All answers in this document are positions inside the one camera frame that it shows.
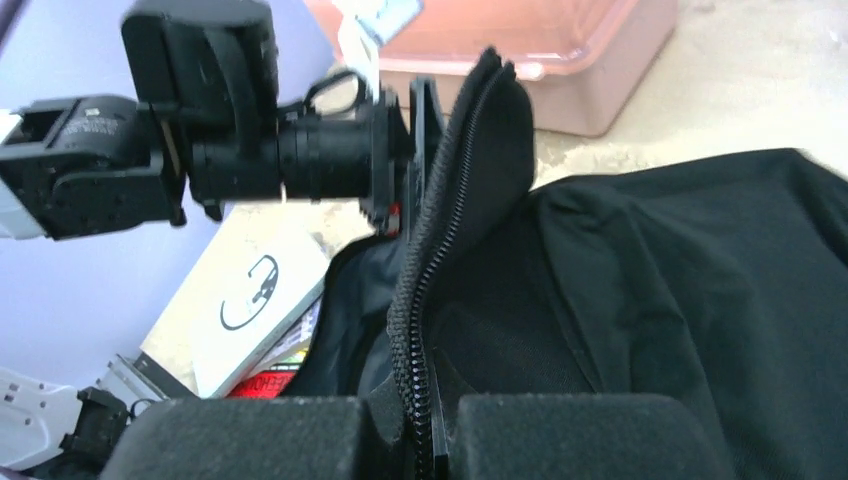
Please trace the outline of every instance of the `plastic bin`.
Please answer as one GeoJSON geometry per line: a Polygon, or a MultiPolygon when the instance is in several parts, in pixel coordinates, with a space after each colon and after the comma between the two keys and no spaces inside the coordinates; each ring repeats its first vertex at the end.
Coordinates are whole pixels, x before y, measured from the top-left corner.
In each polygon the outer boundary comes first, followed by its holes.
{"type": "MultiPolygon", "coordinates": [[[[331,0],[305,1],[336,44],[341,13],[331,0]]],[[[600,136],[674,30],[677,2],[424,0],[421,15],[381,50],[381,80],[403,93],[416,75],[435,75],[447,112],[480,52],[494,45],[515,62],[537,128],[600,136]]]]}

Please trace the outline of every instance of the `zipper teeth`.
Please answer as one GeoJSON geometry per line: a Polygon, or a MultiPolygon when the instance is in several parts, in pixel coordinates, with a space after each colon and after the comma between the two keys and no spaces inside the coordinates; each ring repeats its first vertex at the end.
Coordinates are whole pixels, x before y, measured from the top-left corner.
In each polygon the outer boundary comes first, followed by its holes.
{"type": "Polygon", "coordinates": [[[489,79],[483,88],[483,92],[480,94],[477,105],[475,105],[474,110],[471,112],[462,152],[456,203],[451,211],[447,228],[443,232],[439,248],[436,249],[432,259],[424,268],[412,296],[412,308],[409,315],[409,350],[412,365],[412,426],[413,441],[415,443],[415,477],[422,480],[433,478],[434,474],[433,430],[430,424],[430,386],[428,384],[427,365],[424,361],[424,332],[423,322],[421,321],[424,299],[427,297],[436,272],[439,271],[439,268],[456,241],[468,194],[468,185],[471,177],[471,155],[474,145],[473,139],[477,132],[478,119],[482,113],[486,99],[504,72],[505,70],[502,68],[495,72],[492,78],[489,79]]]}

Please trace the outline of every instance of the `black cloth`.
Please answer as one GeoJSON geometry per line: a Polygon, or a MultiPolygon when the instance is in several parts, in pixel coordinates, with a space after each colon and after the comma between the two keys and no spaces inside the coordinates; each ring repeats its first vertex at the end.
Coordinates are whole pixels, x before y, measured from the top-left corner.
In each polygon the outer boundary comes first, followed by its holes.
{"type": "Polygon", "coordinates": [[[795,150],[571,177],[441,276],[430,353],[480,393],[676,399],[739,478],[848,478],[846,261],[848,184],[795,150]]]}

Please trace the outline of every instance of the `white tag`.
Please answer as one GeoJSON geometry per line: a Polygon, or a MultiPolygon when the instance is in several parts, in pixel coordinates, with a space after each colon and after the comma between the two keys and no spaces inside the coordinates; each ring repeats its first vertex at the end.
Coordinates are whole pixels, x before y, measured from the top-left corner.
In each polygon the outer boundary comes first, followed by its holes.
{"type": "Polygon", "coordinates": [[[345,63],[362,75],[374,102],[380,94],[380,48],[418,14],[421,0],[333,0],[342,12],[339,47],[345,63]]]}

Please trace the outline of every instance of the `beige tabletop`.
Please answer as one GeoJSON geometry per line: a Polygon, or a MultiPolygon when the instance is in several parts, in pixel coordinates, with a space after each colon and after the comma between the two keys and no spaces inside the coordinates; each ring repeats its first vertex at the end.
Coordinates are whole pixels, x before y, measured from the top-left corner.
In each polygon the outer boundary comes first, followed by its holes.
{"type": "MultiPolygon", "coordinates": [[[[848,175],[848,2],[680,5],[677,32],[606,136],[536,133],[537,184],[772,147],[804,149],[848,175]]],[[[305,225],[333,251],[368,233],[353,202],[237,207],[204,254],[213,261],[198,264],[143,345],[190,388],[185,324],[218,281],[200,270],[250,258],[283,222],[305,225]]]]}

